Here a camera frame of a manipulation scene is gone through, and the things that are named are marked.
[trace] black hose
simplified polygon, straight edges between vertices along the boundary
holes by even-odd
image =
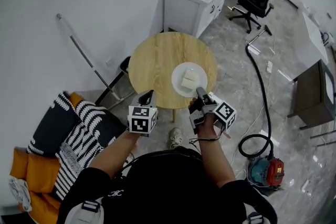
[[[238,149],[239,149],[239,152],[242,154],[242,156],[247,157],[247,158],[255,158],[255,157],[260,156],[267,149],[268,145],[270,145],[271,149],[269,151],[268,159],[272,159],[273,158],[273,148],[274,148],[274,146],[273,146],[273,142],[271,141],[272,128],[271,128],[271,119],[270,119],[269,112],[268,112],[266,91],[265,91],[264,83],[262,81],[262,77],[261,77],[259,68],[257,66],[257,63],[253,59],[251,53],[249,52],[248,46],[250,46],[250,44],[246,45],[245,51],[246,51],[247,56],[251,59],[254,68],[256,69],[256,72],[257,72],[257,75],[258,75],[258,79],[259,79],[259,82],[260,82],[260,86],[261,86],[261,92],[263,94],[262,98],[263,98],[264,104],[265,104],[266,118],[267,118],[267,124],[268,124],[268,136],[264,136],[262,134],[251,134],[251,135],[248,135],[247,137],[245,137],[244,139],[242,139],[239,142]],[[244,144],[245,141],[247,141],[248,139],[251,139],[253,137],[260,137],[260,138],[265,139],[266,140],[265,146],[259,152],[255,153],[255,154],[247,154],[247,153],[245,153],[243,151],[242,146],[243,146],[243,144]]]

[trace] white cabinet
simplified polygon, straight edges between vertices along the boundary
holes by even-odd
[[[164,0],[164,31],[169,29],[198,38],[217,18],[225,0]]]

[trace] white towel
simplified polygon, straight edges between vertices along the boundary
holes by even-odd
[[[32,210],[30,205],[30,195],[28,190],[27,182],[23,179],[17,179],[12,177],[9,179],[9,189],[11,190],[14,198],[22,204],[23,209],[26,212]]]

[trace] gray marble floor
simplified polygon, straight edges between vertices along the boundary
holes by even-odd
[[[336,171],[336,162],[333,162],[336,146],[316,148],[315,145],[321,143],[321,140],[310,140],[309,137],[320,134],[321,127],[299,131],[303,122],[298,117],[286,118],[295,91],[295,85],[288,80],[288,77],[294,78],[303,72],[305,67],[294,52],[293,25],[298,17],[297,11],[287,2],[271,0],[271,3],[275,5],[275,9],[266,18],[259,18],[258,21],[262,25],[267,24],[273,36],[268,36],[266,33],[262,35],[254,43],[261,53],[259,56],[253,55],[268,89],[272,137],[279,142],[278,146],[275,146],[275,156],[285,163],[283,190],[274,193],[268,200],[278,214],[279,224],[311,223],[331,189]],[[236,0],[226,0],[225,6],[232,7],[235,4]],[[236,122],[229,130],[231,139],[224,136],[220,139],[222,149],[230,162],[242,135],[259,133],[260,130],[268,131],[265,111],[261,109],[263,100],[259,81],[245,54],[246,42],[259,31],[253,25],[252,32],[246,34],[247,23],[243,19],[229,21],[228,16],[232,14],[228,8],[224,9],[200,36],[217,59],[218,77],[213,92],[235,107],[238,113]],[[329,69],[335,75],[335,64],[330,51],[328,56]],[[266,72],[269,60],[273,62],[271,75]],[[131,86],[126,79],[117,87],[120,95],[125,95],[130,89]],[[120,119],[126,119],[131,99],[112,109],[112,113]],[[105,103],[109,106],[111,100],[107,98]],[[150,138],[142,137],[139,140],[136,155],[166,149],[168,131],[175,126],[181,128],[183,132],[185,138],[183,145],[190,147],[188,139],[194,137],[194,134],[188,116],[187,109],[178,110],[177,120],[172,123],[171,111],[159,109],[158,123]],[[329,130],[332,130],[333,122],[329,125]],[[256,138],[255,141],[245,143],[244,150],[255,152],[264,142]],[[246,158],[237,152],[232,167],[237,179],[243,179],[245,171],[242,169],[246,169]],[[307,179],[310,183],[307,192],[303,193],[301,187]]]

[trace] black cable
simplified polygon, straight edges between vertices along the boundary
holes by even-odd
[[[132,156],[133,159],[135,159],[135,155],[132,152],[130,152],[130,155]]]
[[[166,150],[166,151],[155,151],[155,152],[149,152],[146,154],[143,154],[137,158],[135,158],[134,160],[132,160],[131,162],[129,162],[127,165],[125,165],[123,168],[121,168],[117,173],[116,173],[116,177],[117,176],[121,176],[122,175],[122,171],[124,171],[126,168],[132,166],[134,163],[136,163],[138,160],[144,160],[146,158],[151,158],[151,157],[159,157],[159,156],[166,156],[166,155],[179,155],[179,156],[184,156],[184,157],[188,157],[188,158],[193,158],[196,159],[197,161],[200,161],[200,163],[203,164],[203,161],[201,159],[198,158],[194,158],[192,155],[186,155],[183,154],[181,152],[174,152],[174,151],[170,151],[170,150]]]
[[[268,124],[268,136],[264,136],[262,134],[251,134],[251,135],[248,135],[247,137],[245,137],[244,139],[242,139],[239,142],[239,144],[238,144],[238,150],[242,154],[242,156],[244,156],[244,157],[255,158],[255,157],[260,156],[267,149],[268,145],[270,145],[271,149],[269,151],[268,159],[272,159],[273,158],[273,149],[274,149],[274,146],[273,146],[273,142],[271,141],[272,128],[271,128],[271,119],[270,119],[269,112],[268,112],[266,91],[265,91],[264,82],[262,81],[262,77],[261,77],[259,68],[257,66],[257,63],[254,60],[254,58],[252,57],[251,53],[249,52],[248,46],[250,46],[250,44],[246,45],[245,51],[246,51],[247,56],[250,58],[253,66],[254,66],[254,68],[255,68],[255,70],[257,72],[258,79],[259,79],[260,86],[261,86],[261,92],[263,94],[262,98],[263,98],[264,104],[265,104],[265,112],[266,112],[266,118],[267,118],[267,124]],[[243,144],[244,144],[245,141],[247,141],[248,139],[254,138],[254,137],[260,137],[260,138],[265,139],[266,140],[265,146],[259,152],[255,153],[255,154],[247,154],[247,153],[245,153],[243,151],[242,146],[243,146]]]
[[[198,153],[200,153],[200,151],[198,150],[197,146],[195,146],[195,143],[194,143],[194,142],[190,141],[189,144],[192,144],[192,145],[197,149]]]
[[[222,136],[222,133],[223,133],[223,125],[222,127],[220,128],[220,133],[219,133],[219,136],[216,137],[216,138],[191,138],[189,139],[189,144],[192,144],[193,146],[195,146],[194,144],[197,142],[197,141],[208,141],[208,142],[211,142],[211,141],[216,141],[218,139],[220,139],[220,137]]]

